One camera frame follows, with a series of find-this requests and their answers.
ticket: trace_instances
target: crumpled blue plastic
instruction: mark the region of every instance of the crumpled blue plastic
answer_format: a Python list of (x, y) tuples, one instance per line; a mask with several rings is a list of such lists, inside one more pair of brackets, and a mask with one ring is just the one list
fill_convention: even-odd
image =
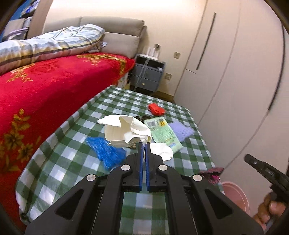
[(108, 146), (109, 142), (104, 138), (87, 137), (85, 141), (97, 153), (98, 159), (103, 161), (107, 170), (120, 165), (125, 159), (126, 151), (123, 148)]

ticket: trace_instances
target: blue wall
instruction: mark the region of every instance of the blue wall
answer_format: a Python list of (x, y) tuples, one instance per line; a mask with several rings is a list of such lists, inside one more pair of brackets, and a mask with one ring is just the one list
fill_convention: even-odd
[[(14, 15), (11, 17), (10, 20), (18, 19), (20, 17), (21, 12), (24, 10), (24, 8), (28, 7), (29, 4), (30, 4), (30, 0), (26, 0), (25, 3), (23, 3), (22, 6), (17, 9), (17, 11), (14, 13)], [(2, 37), (3, 37), (3, 33), (0, 35), (0, 42), (2, 40)]]

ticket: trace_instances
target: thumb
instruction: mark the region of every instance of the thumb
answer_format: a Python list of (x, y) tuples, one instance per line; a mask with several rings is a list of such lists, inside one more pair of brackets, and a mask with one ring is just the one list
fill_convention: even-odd
[(286, 209), (286, 205), (283, 203), (278, 203), (272, 201), (269, 206), (269, 212), (271, 215), (276, 215), (280, 217)]

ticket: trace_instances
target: headboard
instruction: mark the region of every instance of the headboard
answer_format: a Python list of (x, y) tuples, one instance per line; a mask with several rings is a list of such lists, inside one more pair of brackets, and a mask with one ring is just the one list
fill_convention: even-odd
[(110, 16), (81, 16), (69, 18), (44, 25), (43, 33), (56, 31), (65, 27), (94, 24), (105, 29), (103, 41), (107, 42), (101, 52), (134, 58), (141, 38), (146, 32), (145, 22)]

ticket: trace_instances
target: pink trash bin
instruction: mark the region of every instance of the pink trash bin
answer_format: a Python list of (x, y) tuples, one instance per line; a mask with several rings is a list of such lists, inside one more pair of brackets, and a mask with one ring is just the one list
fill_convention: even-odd
[(233, 182), (222, 182), (225, 195), (234, 202), (238, 207), (250, 215), (250, 207), (248, 199), (243, 190)]

